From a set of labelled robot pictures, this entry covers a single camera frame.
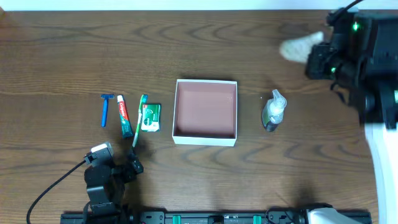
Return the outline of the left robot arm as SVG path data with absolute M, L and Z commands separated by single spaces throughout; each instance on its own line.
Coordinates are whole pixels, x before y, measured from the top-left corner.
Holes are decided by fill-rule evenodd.
M 115 164 L 113 156 L 113 148 L 107 142 L 91 148 L 85 156 L 89 165 L 84 173 L 86 191 L 96 217 L 125 215 L 127 206 L 122 204 L 125 185 L 144 171 L 133 149 L 128 151 L 123 164 Z

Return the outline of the clear pump spray bottle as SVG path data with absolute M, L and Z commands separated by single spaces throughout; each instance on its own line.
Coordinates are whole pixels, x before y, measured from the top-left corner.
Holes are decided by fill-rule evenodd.
M 262 124 L 266 131 L 273 132 L 283 121 L 284 110 L 287 106 L 287 100 L 278 90 L 272 91 L 273 97 L 270 98 L 262 111 Z

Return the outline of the white leaf-print tube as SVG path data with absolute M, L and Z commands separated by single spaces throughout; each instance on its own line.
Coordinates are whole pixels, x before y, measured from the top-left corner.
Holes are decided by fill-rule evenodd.
M 298 39 L 286 40 L 281 43 L 279 53 L 289 61 L 307 63 L 312 47 L 323 42 L 324 33 L 315 32 Z

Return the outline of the blue disposable razor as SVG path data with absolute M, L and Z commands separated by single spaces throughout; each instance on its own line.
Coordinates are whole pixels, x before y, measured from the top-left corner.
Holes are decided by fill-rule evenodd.
M 113 99 L 114 95 L 113 94 L 102 94 L 101 98 L 103 99 L 103 112 L 102 112 L 102 117 L 101 117 L 101 127 L 105 128 L 106 122 L 107 122 L 109 100 Z

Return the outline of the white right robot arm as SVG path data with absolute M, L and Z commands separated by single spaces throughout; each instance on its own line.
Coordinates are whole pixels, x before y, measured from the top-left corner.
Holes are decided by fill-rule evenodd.
M 374 164 L 380 223 L 397 223 L 397 16 L 340 8 L 330 41 L 312 47 L 306 74 L 333 80 L 364 126 Z

